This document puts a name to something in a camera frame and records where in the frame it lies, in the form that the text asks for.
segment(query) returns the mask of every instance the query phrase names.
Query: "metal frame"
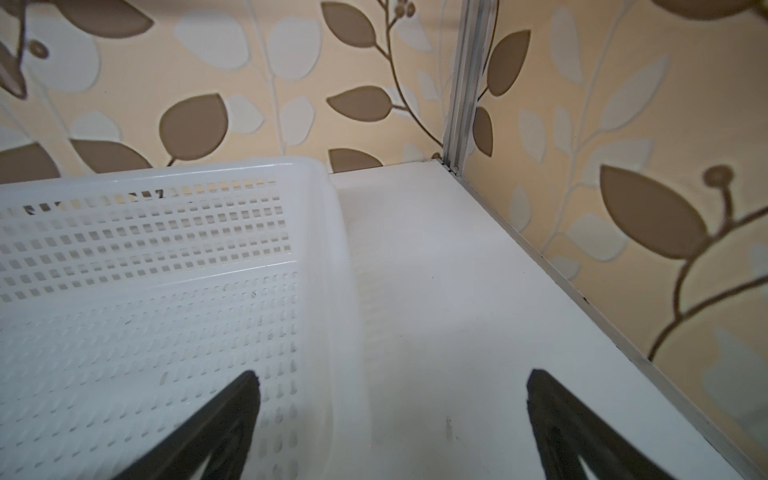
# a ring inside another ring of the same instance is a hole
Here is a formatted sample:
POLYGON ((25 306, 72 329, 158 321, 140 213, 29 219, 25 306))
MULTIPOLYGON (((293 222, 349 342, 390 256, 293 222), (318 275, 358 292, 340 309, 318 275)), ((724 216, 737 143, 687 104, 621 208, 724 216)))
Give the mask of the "metal frame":
POLYGON ((458 41, 451 93, 451 108, 443 137, 442 163, 452 173, 461 176, 464 170, 469 135, 475 121, 475 109, 480 80, 485 65, 485 53, 491 37, 492 19, 498 0, 464 0, 462 19, 458 26, 458 41))

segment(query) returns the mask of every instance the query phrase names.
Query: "floral wallpaper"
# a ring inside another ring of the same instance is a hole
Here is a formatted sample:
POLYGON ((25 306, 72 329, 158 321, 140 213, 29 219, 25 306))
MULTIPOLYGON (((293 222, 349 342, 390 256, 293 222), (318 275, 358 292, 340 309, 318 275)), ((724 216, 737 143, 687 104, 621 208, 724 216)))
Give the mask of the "floral wallpaper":
POLYGON ((501 0, 465 177, 768 472, 768 14, 501 0))
POLYGON ((442 149, 460 0, 0 0, 0 183, 442 149))

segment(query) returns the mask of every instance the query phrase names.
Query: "brown leaf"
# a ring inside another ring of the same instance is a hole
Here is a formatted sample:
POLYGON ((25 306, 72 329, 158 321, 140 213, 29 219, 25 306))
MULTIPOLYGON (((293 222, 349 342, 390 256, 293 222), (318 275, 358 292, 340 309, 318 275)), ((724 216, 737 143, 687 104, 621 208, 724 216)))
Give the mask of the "brown leaf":
POLYGON ((717 20, 760 4, 760 0, 651 0, 669 13, 689 20, 717 20))
POLYGON ((328 150, 333 173, 362 170, 363 168, 381 167, 382 163, 371 155, 352 148, 333 148, 328 150))
POLYGON ((531 31, 521 30, 507 35, 496 44, 488 61, 487 82, 491 95, 498 97, 507 93, 518 79, 530 42, 531 31))
POLYGON ((55 0, 55 4, 75 27, 97 37, 135 37, 154 24, 125 0, 55 0))
POLYGON ((16 98, 27 98, 27 82, 18 68, 16 56, 0 43, 0 87, 16 98))
POLYGON ((662 257, 689 258, 709 237, 699 212, 677 192, 655 180, 603 165, 600 188, 616 225, 662 257))
POLYGON ((133 148, 116 141, 70 140, 80 158, 97 174, 152 168, 133 148))
POLYGON ((376 45, 376 31, 366 14, 342 2, 321 2, 320 6, 326 25, 336 38, 357 48, 376 45))
POLYGON ((0 152, 0 184, 59 178, 56 163, 40 144, 0 152))
POLYGON ((475 145, 489 157, 493 155, 493 123, 491 115, 483 107, 475 110, 475 123, 472 125, 472 135, 475 137, 475 145))
POLYGON ((383 88, 372 85, 342 92, 326 101, 333 110, 357 121, 379 121, 392 110, 389 95, 383 88))
POLYGON ((160 139, 177 160, 197 160, 211 154, 227 134, 227 108, 219 94, 188 98, 166 110, 160 119, 160 139))
MULTIPOLYGON (((33 3, 49 3, 51 0, 26 0, 26 5, 33 3)), ((0 8, 5 10, 8 15, 18 18, 22 10, 22 0, 0 0, 0 8)))

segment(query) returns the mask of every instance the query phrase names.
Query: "black object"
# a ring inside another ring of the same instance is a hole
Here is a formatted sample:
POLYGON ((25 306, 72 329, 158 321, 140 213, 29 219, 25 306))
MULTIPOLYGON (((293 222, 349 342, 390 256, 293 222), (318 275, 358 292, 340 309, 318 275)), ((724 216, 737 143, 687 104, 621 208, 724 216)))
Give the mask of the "black object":
POLYGON ((243 473, 260 403, 256 373, 241 373, 113 480, 186 480, 208 456, 201 480, 237 480, 243 473))
POLYGON ((547 480, 674 480, 579 401, 552 375, 528 377, 528 416, 547 480))

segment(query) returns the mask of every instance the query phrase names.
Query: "basket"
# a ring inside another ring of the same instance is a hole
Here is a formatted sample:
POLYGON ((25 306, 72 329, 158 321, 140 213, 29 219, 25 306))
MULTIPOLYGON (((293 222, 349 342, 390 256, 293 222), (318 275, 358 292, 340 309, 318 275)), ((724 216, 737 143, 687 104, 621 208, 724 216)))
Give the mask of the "basket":
POLYGON ((243 478, 364 478, 336 191, 301 157, 0 188, 0 476, 111 478, 246 370, 243 478))

